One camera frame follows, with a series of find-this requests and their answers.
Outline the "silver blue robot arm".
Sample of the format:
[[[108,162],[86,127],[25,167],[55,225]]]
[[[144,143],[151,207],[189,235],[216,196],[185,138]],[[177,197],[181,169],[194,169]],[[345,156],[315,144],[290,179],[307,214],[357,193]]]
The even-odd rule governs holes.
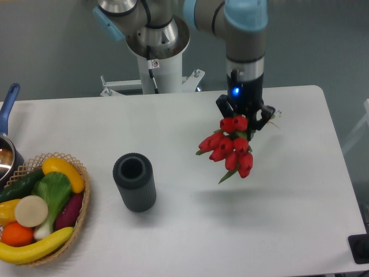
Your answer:
[[[216,104],[223,117],[244,115],[252,139],[275,112],[262,98],[267,6],[266,1],[99,1],[93,16],[136,56],[144,94],[183,90],[182,54],[191,28],[223,40],[227,94]]]

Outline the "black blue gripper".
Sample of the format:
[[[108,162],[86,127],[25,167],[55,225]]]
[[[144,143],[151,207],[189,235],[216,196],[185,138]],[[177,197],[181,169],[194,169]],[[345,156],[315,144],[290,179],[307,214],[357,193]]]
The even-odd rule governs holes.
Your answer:
[[[263,74],[251,81],[243,81],[240,71],[234,69],[227,76],[227,94],[216,100],[223,118],[233,118],[235,114],[248,118],[247,140],[251,141],[254,133],[261,130],[274,116],[276,109],[264,105],[262,99]]]

